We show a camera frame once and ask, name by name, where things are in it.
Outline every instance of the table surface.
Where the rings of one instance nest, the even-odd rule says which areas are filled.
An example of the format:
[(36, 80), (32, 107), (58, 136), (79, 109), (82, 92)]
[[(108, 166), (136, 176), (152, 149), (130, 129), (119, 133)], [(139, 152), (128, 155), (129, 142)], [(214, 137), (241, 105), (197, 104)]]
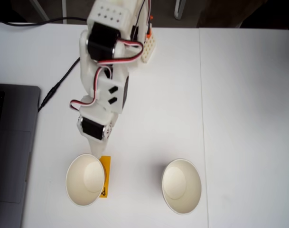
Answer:
[(289, 227), (289, 31), (201, 29), (209, 223)]
[[(0, 83), (37, 85), (42, 100), (78, 58), (84, 29), (0, 25)], [(69, 108), (85, 94), (78, 65), (38, 115), (22, 227), (207, 227), (199, 32), (160, 28), (154, 35), (160, 42), (149, 64), (131, 69), (127, 102), (104, 152), (112, 158), (108, 198), (77, 207), (65, 191), (70, 163), (90, 153), (78, 112)], [(190, 160), (203, 183), (187, 216), (175, 214), (161, 192), (163, 169), (176, 158)]]
[[(0, 25), (0, 83), (37, 85), (42, 100), (78, 58), (84, 29)], [(289, 227), (289, 31), (154, 34), (157, 48), (130, 70), (104, 153), (112, 157), (108, 198), (81, 208), (65, 191), (69, 164), (90, 152), (68, 108), (85, 94), (78, 65), (38, 115), (22, 227)], [(186, 216), (161, 193), (175, 158), (190, 160), (202, 181)]]

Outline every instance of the laptop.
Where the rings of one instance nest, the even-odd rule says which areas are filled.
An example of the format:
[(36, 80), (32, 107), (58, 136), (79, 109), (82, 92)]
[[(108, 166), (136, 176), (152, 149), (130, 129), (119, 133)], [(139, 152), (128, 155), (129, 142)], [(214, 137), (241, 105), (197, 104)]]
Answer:
[(0, 228), (19, 228), (40, 89), (0, 84)]

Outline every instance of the printed text on yellow block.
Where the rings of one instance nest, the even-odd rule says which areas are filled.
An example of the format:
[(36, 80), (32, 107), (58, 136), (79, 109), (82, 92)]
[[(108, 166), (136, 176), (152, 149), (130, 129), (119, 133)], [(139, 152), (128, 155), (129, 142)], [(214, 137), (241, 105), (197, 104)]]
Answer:
[(108, 182), (110, 180), (111, 157), (110, 156), (102, 156), (100, 158), (100, 162), (103, 165), (104, 174), (105, 174), (105, 183), (104, 183), (100, 198), (106, 198), (107, 197), (107, 193), (108, 193)]

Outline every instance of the white robotic arm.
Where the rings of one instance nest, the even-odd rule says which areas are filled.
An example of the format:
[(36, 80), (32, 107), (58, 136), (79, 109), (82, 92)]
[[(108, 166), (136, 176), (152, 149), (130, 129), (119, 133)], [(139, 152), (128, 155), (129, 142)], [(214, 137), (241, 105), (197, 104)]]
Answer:
[(127, 64), (140, 57), (147, 62), (155, 47), (150, 0), (96, 0), (87, 26), (80, 37), (80, 63), (88, 95), (70, 104), (80, 105), (77, 127), (99, 159), (124, 108)]

